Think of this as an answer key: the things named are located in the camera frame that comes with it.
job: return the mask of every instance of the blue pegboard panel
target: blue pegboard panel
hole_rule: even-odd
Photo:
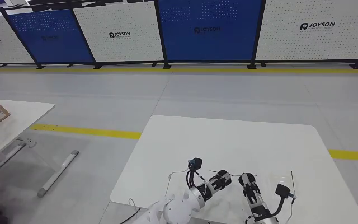
[[[39,63],[93,62],[70,10],[9,17]]]
[[[261,0],[158,0],[168,60],[250,60]]]

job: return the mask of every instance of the joyson logo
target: joyson logo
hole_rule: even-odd
[[[221,30],[221,27],[214,27],[214,26],[209,26],[209,27],[195,27],[194,28],[194,34],[205,34],[207,32],[218,32]]]
[[[60,39],[60,36],[41,36],[43,41],[54,41]]]
[[[312,22],[301,24],[300,30],[329,30],[335,26],[336,22]]]
[[[114,39],[130,38],[130,32],[110,32],[109,35]]]

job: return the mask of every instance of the pegboard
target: pegboard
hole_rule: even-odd
[[[154,2],[74,9],[97,62],[163,60]]]
[[[3,16],[0,16],[0,63],[33,63]]]
[[[261,0],[159,0],[168,60],[250,60]]]
[[[70,10],[9,15],[39,63],[93,62]]]
[[[256,59],[357,59],[357,9],[357,0],[267,0]]]

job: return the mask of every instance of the cardboard box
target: cardboard box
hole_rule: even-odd
[[[10,113],[0,105],[0,122],[10,116]]]

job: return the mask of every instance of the black frame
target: black frame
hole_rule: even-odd
[[[99,69],[104,65],[121,65],[121,64],[146,64],[146,63],[151,63],[152,67],[156,66],[157,63],[164,63],[163,68],[164,69],[169,69],[171,67],[171,65],[169,63],[249,63],[249,65],[247,66],[248,69],[255,69],[256,65],[255,63],[261,63],[261,66],[265,67],[266,63],[317,63],[317,62],[341,62],[341,63],[354,63],[351,64],[350,66],[353,69],[358,69],[358,59],[327,59],[327,60],[256,60],[256,53],[257,53],[257,48],[258,48],[258,42],[260,39],[260,33],[261,33],[261,26],[262,26],[262,21],[263,21],[263,16],[265,13],[265,6],[266,6],[266,0],[261,0],[261,7],[260,7],[260,12],[259,12],[259,18],[258,18],[258,23],[257,23],[257,29],[256,29],[256,36],[255,36],[255,41],[254,41],[254,46],[253,46],[253,52],[252,52],[252,57],[250,60],[168,60],[167,59],[167,53],[166,53],[166,47],[165,47],[165,43],[164,43],[164,36],[163,36],[163,30],[162,30],[162,22],[161,22],[161,16],[160,16],[160,12],[159,12],[159,2],[158,0],[152,0],[154,2],[154,8],[156,11],[156,17],[157,17],[157,23],[158,23],[158,30],[159,30],[159,36],[161,39],[161,46],[162,46],[162,52],[163,52],[163,60],[158,60],[158,61],[124,61],[124,62],[97,62],[93,56],[93,53],[91,51],[90,46],[88,45],[88,42],[86,40],[86,37],[84,36],[84,33],[82,31],[81,26],[79,25],[79,22],[76,18],[76,15],[74,14],[73,11],[73,6],[72,6],[72,2],[81,2],[81,3],[85,3],[85,2],[101,2],[102,0],[81,0],[81,1],[72,1],[72,0],[64,0],[65,2],[57,2],[57,3],[47,3],[47,4],[36,4],[36,5],[31,5],[31,6],[20,6],[20,7],[14,7],[14,8],[0,8],[1,14],[4,16],[4,18],[6,19],[6,21],[8,22],[8,24],[10,25],[11,29],[13,30],[13,32],[16,34],[17,38],[20,40],[20,42],[22,43],[22,45],[25,47],[25,49],[27,50],[27,52],[29,53],[29,55],[31,56],[31,58],[34,60],[34,63],[0,63],[2,64],[0,67],[6,66],[8,64],[35,64],[37,65],[38,69],[42,69],[44,68],[43,64],[68,64],[67,67],[71,67],[74,64],[84,64],[84,65],[94,65],[94,69]],[[8,14],[6,13],[7,10],[14,10],[14,9],[19,9],[19,8],[31,8],[31,7],[36,7],[36,6],[44,6],[44,5],[51,5],[51,4],[64,4],[66,3],[68,5],[68,9],[71,10],[71,14],[74,17],[76,24],[78,26],[78,29],[83,37],[83,41],[86,43],[86,47],[93,59],[93,62],[55,62],[55,63],[41,63],[38,62],[36,60],[36,58],[34,57],[34,55],[30,52],[28,46],[25,44],[25,42],[20,38],[18,32],[16,31],[13,23],[11,22],[11,20],[8,17]]]

